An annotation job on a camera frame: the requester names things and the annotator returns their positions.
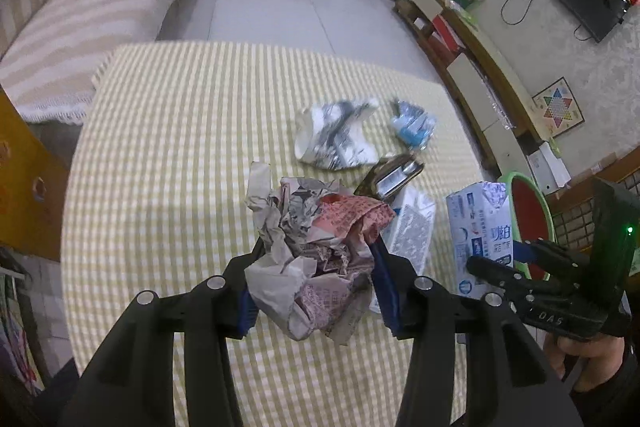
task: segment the silver screw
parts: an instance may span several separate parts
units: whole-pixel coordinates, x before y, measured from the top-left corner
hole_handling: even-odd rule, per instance
[[[154,294],[153,292],[150,292],[150,291],[141,292],[136,297],[136,301],[138,301],[138,304],[142,304],[142,305],[149,304],[149,302],[151,302],[153,299],[154,299]]]
[[[414,284],[418,290],[430,290],[433,288],[433,281],[428,277],[416,277]]]
[[[484,301],[489,304],[489,306],[497,308],[502,304],[502,297],[497,293],[487,293],[487,295],[484,296]]]
[[[219,290],[224,287],[226,281],[224,277],[220,277],[220,275],[216,275],[207,281],[207,286],[212,290]]]

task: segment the milk carton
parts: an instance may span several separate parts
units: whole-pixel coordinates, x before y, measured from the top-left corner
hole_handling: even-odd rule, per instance
[[[456,290],[479,299],[493,287],[466,270],[471,255],[513,266],[511,205],[504,183],[479,182],[447,196],[456,260]]]

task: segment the yellow and white gingham tablecloth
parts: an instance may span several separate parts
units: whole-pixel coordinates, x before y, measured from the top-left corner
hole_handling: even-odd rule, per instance
[[[66,317],[81,371],[136,293],[186,292],[252,250],[257,234],[243,203],[252,161],[271,164],[274,186],[282,176],[358,185],[366,168],[329,172],[295,160],[294,120],[313,103],[378,97],[381,107],[364,131],[380,155],[402,150],[388,124],[394,96],[437,116],[414,185],[438,206],[428,275],[453,288],[444,198],[482,177],[440,84],[311,52],[224,42],[123,46],[99,84],[73,161],[63,228]],[[396,341],[377,315],[366,315],[346,347],[319,332],[292,341],[264,314],[244,341],[228,346],[247,426],[395,422],[411,342]],[[188,422],[182,355],[177,336],[178,425]],[[456,416],[464,375],[458,357]]]

